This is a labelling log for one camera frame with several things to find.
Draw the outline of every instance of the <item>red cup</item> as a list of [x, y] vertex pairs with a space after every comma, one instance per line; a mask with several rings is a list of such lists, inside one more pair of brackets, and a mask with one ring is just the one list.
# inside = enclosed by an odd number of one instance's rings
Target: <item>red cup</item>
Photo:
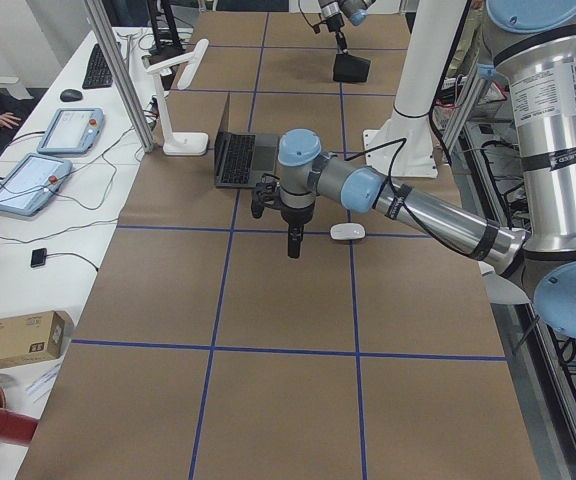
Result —
[[0, 442], [30, 445], [38, 422], [36, 418], [0, 408]]

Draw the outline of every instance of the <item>robotic arm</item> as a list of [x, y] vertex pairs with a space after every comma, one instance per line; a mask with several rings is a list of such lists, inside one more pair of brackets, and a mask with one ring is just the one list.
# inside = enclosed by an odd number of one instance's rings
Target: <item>robotic arm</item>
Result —
[[253, 216], [280, 210], [289, 224], [289, 255], [298, 257], [317, 195], [354, 212], [373, 208], [500, 275], [521, 272], [514, 281], [539, 315], [576, 338], [576, 0], [488, 0], [486, 8], [482, 49], [510, 85], [531, 233], [502, 228], [393, 180], [406, 139], [387, 138], [377, 147], [398, 145], [387, 173], [379, 173], [324, 151], [317, 135], [303, 129], [283, 136], [281, 183], [257, 186]]
[[[335, 82], [360, 83], [368, 78], [370, 60], [355, 57], [348, 53], [346, 36], [341, 31], [344, 26], [345, 15], [353, 25], [361, 24], [366, 18], [366, 10], [373, 0], [319, 0], [319, 8], [328, 31], [335, 34], [337, 48], [341, 53], [335, 58], [333, 66], [333, 80]], [[319, 24], [313, 26], [315, 33], [319, 33]]]

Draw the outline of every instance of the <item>tablet screen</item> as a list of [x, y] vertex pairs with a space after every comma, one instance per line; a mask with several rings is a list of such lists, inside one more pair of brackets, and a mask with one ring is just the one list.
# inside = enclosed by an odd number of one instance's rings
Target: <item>tablet screen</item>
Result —
[[63, 110], [50, 131], [44, 148], [77, 148], [89, 127], [92, 110]]
[[59, 161], [44, 157], [28, 157], [0, 188], [0, 205], [18, 209], [26, 208], [61, 164]]

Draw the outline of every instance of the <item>laptop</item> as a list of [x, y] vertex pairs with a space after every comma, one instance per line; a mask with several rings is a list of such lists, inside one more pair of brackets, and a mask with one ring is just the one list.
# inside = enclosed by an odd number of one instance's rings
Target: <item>laptop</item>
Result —
[[275, 172], [279, 135], [228, 131], [230, 96], [215, 139], [215, 186], [254, 188], [261, 177]]

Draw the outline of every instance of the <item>wall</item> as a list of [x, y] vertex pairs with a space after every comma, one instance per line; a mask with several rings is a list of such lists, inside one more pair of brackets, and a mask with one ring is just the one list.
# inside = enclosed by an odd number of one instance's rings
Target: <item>wall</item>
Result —
[[0, 0], [0, 75], [49, 87], [89, 29], [80, 0]]
[[57, 61], [64, 66], [91, 30], [82, 0], [26, 0]]

